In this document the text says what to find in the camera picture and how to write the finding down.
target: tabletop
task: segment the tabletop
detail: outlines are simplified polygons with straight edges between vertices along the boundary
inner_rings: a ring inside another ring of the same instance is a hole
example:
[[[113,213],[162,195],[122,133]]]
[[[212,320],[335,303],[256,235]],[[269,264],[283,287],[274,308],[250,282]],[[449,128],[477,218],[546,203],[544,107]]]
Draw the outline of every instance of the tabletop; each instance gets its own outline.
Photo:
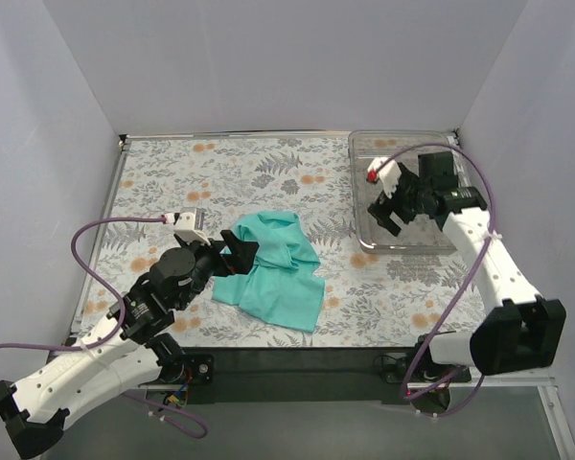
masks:
[[[211,299],[213,280],[169,332],[182,346],[412,346],[430,330],[466,268],[449,256],[365,254],[354,227],[347,135],[277,134],[132,141],[125,152],[110,215],[157,217],[186,206],[205,210],[211,238],[241,216],[264,210],[296,213],[326,280],[313,333],[273,326]],[[115,223],[102,236],[96,269],[126,292],[163,251],[176,246],[161,224]],[[74,331],[87,332],[115,302],[93,282]],[[483,319],[470,287],[444,330],[471,330]]]

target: colored wire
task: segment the colored wire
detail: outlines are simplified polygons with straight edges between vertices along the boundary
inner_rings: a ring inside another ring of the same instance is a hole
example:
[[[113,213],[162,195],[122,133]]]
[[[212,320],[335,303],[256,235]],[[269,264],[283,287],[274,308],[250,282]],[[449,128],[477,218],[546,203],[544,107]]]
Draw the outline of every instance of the colored wire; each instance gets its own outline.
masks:
[[[195,414],[192,414],[190,412],[186,412],[185,410],[177,409],[175,407],[170,407],[169,405],[161,404],[160,402],[150,401],[150,400],[147,400],[145,398],[141,398],[139,396],[134,396],[134,395],[131,395],[129,393],[123,393],[122,396],[125,396],[126,398],[130,398],[131,400],[137,401],[139,403],[153,405],[153,406],[159,407],[163,410],[170,410],[171,412],[174,412],[175,414],[179,414],[179,415],[182,415],[183,417],[190,419],[191,421],[195,422],[198,426],[200,426],[200,428],[202,428],[201,433],[196,433],[195,431],[183,426],[182,424],[180,424],[179,422],[176,422],[175,420],[171,419],[170,417],[164,418],[164,420],[167,423],[180,429],[181,431],[183,431],[188,436],[191,436],[195,439],[202,439],[207,434],[209,434],[209,427],[207,426],[207,424],[200,417],[198,417]]]
[[[77,261],[77,263],[87,272],[92,278],[98,281],[101,285],[103,285],[111,294],[115,296],[117,299],[117,303],[119,304],[119,318],[117,320],[117,325],[115,328],[106,336],[101,338],[100,340],[90,343],[87,345],[87,348],[95,348],[103,345],[108,340],[110,340],[115,334],[119,332],[122,328],[124,323],[124,318],[126,317],[126,304],[124,303],[124,299],[122,298],[121,294],[115,290],[115,288],[108,283],[104,278],[102,278],[98,273],[96,273],[79,255],[77,252],[77,241],[81,237],[83,233],[85,233],[90,228],[96,227],[98,225],[102,225],[104,223],[110,222],[143,222],[143,223],[152,223],[152,222],[162,222],[166,223],[164,217],[161,218],[101,218],[99,220],[94,220],[93,222],[89,222],[85,224],[82,228],[80,228],[77,233],[73,236],[73,239],[70,242],[70,250],[73,254],[73,257]],[[79,352],[82,350],[81,347],[66,347],[66,346],[59,346],[59,345],[37,345],[33,343],[16,343],[16,342],[6,342],[0,343],[0,350],[2,349],[18,349],[18,350],[41,350],[45,352]]]
[[[484,175],[484,173],[479,168],[479,166],[477,166],[477,164],[459,147],[452,146],[450,144],[443,144],[440,142],[429,142],[429,143],[424,143],[424,144],[418,144],[415,146],[409,146],[409,147],[406,147],[404,149],[400,149],[399,151],[397,151],[396,153],[394,153],[393,155],[388,157],[383,163],[381,163],[381,165],[379,167],[377,167],[375,169],[375,172],[379,173],[379,171],[382,170],[388,163],[395,160],[399,156],[401,156],[401,155],[403,155],[409,151],[420,149],[422,147],[439,147],[439,148],[443,148],[443,149],[453,150],[456,153],[460,154],[465,160],[467,160],[471,164],[471,166],[475,169],[475,171],[477,172],[477,174],[481,178],[481,181],[484,185],[484,188],[486,189],[486,195],[488,196],[488,200],[489,200],[488,204],[489,204],[489,212],[490,212],[490,222],[488,223],[488,233],[490,235],[492,235],[494,233],[495,227],[496,227],[496,206],[495,206],[495,197],[492,193],[492,187],[491,187],[490,182],[488,181],[487,177]],[[477,258],[475,259],[474,263],[472,264],[471,270],[469,270],[469,273],[467,274],[466,278],[464,279],[464,281],[460,285],[459,289],[456,291],[454,296],[451,298],[451,300],[448,303],[448,306],[445,308],[445,310],[443,311],[443,313],[439,317],[439,320],[432,327],[432,330],[425,337],[425,340],[422,343],[422,346],[419,348],[419,350],[417,351],[417,353],[413,357],[413,360],[411,361],[411,364],[409,365],[409,367],[406,371],[406,374],[404,376],[404,379],[402,381],[402,384],[401,384],[401,394],[406,399],[408,399],[409,401],[415,400],[417,398],[421,398],[424,394],[437,388],[439,386],[440,382],[449,381],[451,378],[455,377],[457,374],[459,374],[462,371],[462,369],[460,369],[460,368],[455,369],[448,376],[446,376],[445,378],[440,379],[439,381],[429,385],[428,387],[426,387],[422,390],[419,390],[416,393],[407,394],[408,384],[411,381],[411,378],[413,377],[415,369],[417,368],[418,364],[422,360],[424,353],[426,352],[428,346],[430,345],[430,341],[432,340],[434,335],[436,335],[439,332],[439,329],[441,328],[443,323],[446,321],[449,314],[451,313],[451,311],[453,310],[455,305],[458,303],[458,301],[460,300],[460,298],[462,297],[462,295],[466,291],[467,287],[471,284],[472,280],[474,279],[474,276],[475,276],[477,269],[481,265],[484,257],[486,256],[486,253],[488,252],[488,248],[490,247],[491,243],[492,243],[491,237],[487,237],[484,240],[483,246],[481,247],[481,251],[479,251]],[[473,388],[472,393],[461,404],[452,408],[450,411],[444,412],[443,414],[444,415],[450,415],[450,414],[456,413],[457,411],[459,411],[460,409],[465,407],[472,400],[472,398],[474,398],[475,394],[479,390],[479,387],[481,386],[481,383],[483,382],[483,379],[484,378],[482,376],[481,379],[479,380],[479,382]]]

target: robotic arm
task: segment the robotic arm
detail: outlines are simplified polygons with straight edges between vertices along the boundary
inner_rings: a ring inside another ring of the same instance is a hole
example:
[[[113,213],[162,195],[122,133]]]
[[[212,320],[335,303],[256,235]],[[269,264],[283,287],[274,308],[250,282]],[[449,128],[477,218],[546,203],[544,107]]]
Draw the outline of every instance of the robotic arm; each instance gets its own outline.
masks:
[[[114,305],[76,345],[16,382],[0,381],[0,416],[22,458],[33,458],[53,446],[63,430],[89,410],[148,381],[173,381],[182,374],[183,351],[168,333],[174,310],[185,310],[212,276],[246,274],[258,250],[256,242],[238,240],[228,230],[223,241],[207,239],[203,214],[187,208],[165,215],[174,225],[179,247],[167,250],[123,297],[126,305],[119,333],[103,345],[121,314]],[[228,246],[229,254],[221,254]]]
[[[409,223],[419,214],[428,215],[471,269],[490,236],[487,204],[474,187],[459,186],[451,152],[421,154],[418,162],[419,176],[402,163],[376,158],[367,180],[380,180],[383,192],[368,212],[394,236],[401,227],[392,217]],[[544,299],[528,282],[498,235],[492,235],[474,280],[486,318],[474,331],[435,335],[420,371],[465,365],[489,376],[551,365],[566,311],[560,301]]]

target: turquoise towel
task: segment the turquoise towel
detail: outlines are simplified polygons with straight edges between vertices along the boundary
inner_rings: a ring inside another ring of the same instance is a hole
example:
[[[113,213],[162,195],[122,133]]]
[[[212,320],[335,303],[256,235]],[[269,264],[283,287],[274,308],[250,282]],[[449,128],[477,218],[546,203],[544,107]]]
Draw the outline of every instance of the turquoise towel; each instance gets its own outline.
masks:
[[[213,299],[263,321],[312,333],[324,299],[324,279],[313,276],[319,258],[294,213],[264,211],[232,228],[237,238],[260,248],[247,275],[216,278]]]

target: wall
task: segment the wall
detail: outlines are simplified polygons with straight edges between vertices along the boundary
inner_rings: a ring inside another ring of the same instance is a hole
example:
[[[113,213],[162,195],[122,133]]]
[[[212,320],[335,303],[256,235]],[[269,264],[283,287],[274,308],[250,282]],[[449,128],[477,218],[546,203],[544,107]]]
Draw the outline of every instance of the wall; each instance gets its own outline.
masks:
[[[458,127],[525,0],[45,4],[116,131],[160,134]]]
[[[0,0],[0,341],[66,336],[83,278],[70,238],[101,213],[116,148],[42,2]],[[0,379],[23,377],[45,359],[0,352]],[[11,458],[0,420],[0,459]]]
[[[518,264],[568,320],[552,368],[575,437],[575,0],[529,0],[461,131]]]

